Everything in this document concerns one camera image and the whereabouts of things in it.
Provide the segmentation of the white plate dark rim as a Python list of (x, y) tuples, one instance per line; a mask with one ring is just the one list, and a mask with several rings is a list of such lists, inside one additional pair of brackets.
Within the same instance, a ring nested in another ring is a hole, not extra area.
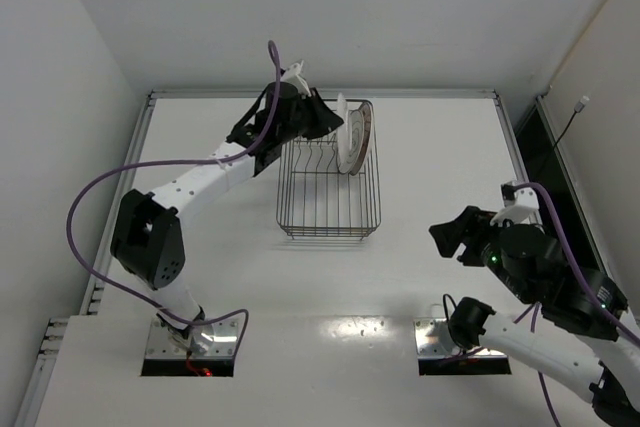
[(350, 147), (347, 155), (347, 160), (341, 166), (338, 166), (338, 171), (342, 174), (350, 174), (352, 166), (355, 163), (358, 149), (358, 137), (359, 134), (353, 134), (354, 120), (358, 117), (358, 114), (354, 113), (355, 110), (349, 110), (349, 134), (350, 134)]

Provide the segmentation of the orange sunburst plate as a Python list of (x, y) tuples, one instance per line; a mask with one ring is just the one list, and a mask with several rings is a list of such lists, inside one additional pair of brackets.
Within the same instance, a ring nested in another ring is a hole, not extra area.
[(370, 102), (364, 102), (354, 111), (358, 117), (354, 120), (353, 134), (358, 133), (358, 149), (351, 174), (359, 173), (369, 155), (374, 137), (374, 113)]

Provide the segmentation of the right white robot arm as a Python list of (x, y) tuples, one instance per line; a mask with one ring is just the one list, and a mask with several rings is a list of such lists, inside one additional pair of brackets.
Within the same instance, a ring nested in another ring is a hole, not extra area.
[(535, 225), (494, 222), (466, 207), (430, 226), (439, 254), (466, 267), (486, 267), (525, 305), (576, 337), (575, 351), (520, 326), (490, 305), (464, 297), (447, 318), (462, 350), (498, 350), (549, 377), (589, 404), (609, 426), (639, 423), (639, 328), (624, 294), (600, 271), (573, 269), (560, 242)]

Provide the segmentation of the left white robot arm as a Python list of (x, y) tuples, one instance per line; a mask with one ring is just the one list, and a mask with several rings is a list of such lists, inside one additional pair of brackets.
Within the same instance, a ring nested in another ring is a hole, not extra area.
[(298, 137), (321, 138), (343, 124), (343, 117), (316, 90), (303, 95), (290, 83), (272, 82), (207, 164), (147, 193), (133, 189), (123, 196), (111, 255), (161, 305), (158, 316), (175, 337), (187, 341), (205, 318), (182, 274), (188, 221), (208, 203), (278, 160), (285, 144)]

